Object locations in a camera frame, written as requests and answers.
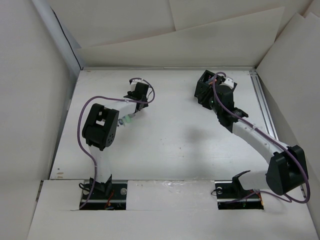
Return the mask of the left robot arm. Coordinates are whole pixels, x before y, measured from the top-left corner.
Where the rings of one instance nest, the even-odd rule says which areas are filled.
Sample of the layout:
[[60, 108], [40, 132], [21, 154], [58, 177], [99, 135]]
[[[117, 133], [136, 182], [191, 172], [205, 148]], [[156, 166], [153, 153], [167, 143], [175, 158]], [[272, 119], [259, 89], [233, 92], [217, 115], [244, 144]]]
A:
[[89, 146], [89, 151], [84, 152], [91, 158], [94, 165], [94, 176], [89, 179], [90, 191], [103, 199], [107, 198], [112, 191], [112, 173], [105, 148], [110, 147], [114, 142], [118, 126], [129, 123], [132, 115], [148, 107], [152, 102], [148, 100], [149, 90], [154, 92], [150, 83], [142, 78], [133, 78], [129, 84], [131, 90], [121, 99], [92, 97], [83, 106], [78, 120], [80, 126], [85, 108], [90, 102], [97, 99], [111, 101], [108, 106], [94, 103], [89, 110], [82, 132], [77, 132], [77, 137], [82, 135]]

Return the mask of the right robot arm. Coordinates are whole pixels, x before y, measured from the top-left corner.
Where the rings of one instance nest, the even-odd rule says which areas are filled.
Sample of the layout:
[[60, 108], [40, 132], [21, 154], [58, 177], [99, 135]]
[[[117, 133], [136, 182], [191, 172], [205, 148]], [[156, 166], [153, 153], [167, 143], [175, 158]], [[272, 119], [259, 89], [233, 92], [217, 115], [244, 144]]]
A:
[[266, 170], [250, 172], [244, 179], [233, 182], [232, 193], [243, 197], [249, 189], [269, 190], [276, 196], [285, 196], [290, 202], [294, 198], [288, 193], [305, 185], [306, 196], [302, 202], [308, 202], [311, 187], [304, 150], [298, 145], [289, 146], [275, 139], [251, 123], [248, 114], [235, 107], [234, 90], [237, 84], [224, 72], [216, 73], [209, 84], [213, 89], [212, 109], [219, 123], [249, 144], [268, 164]]

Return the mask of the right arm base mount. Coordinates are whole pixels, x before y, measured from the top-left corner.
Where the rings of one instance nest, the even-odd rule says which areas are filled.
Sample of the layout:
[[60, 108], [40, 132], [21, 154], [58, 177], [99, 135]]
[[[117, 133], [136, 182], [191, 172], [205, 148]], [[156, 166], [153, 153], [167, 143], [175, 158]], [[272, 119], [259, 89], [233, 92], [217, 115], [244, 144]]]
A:
[[253, 189], [245, 190], [232, 180], [217, 180], [214, 190], [218, 210], [263, 210], [264, 205], [259, 193]]

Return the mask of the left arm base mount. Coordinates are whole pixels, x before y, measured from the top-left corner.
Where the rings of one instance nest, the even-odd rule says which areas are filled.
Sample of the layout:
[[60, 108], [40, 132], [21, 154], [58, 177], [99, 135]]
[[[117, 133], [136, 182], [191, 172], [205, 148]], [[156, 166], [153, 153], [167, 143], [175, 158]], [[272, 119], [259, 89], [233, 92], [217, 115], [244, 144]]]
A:
[[78, 186], [82, 190], [79, 203], [80, 210], [102, 210], [102, 211], [122, 211], [126, 210], [128, 181], [112, 180], [107, 182], [96, 182], [91, 195], [93, 179], [89, 182], [80, 183]]

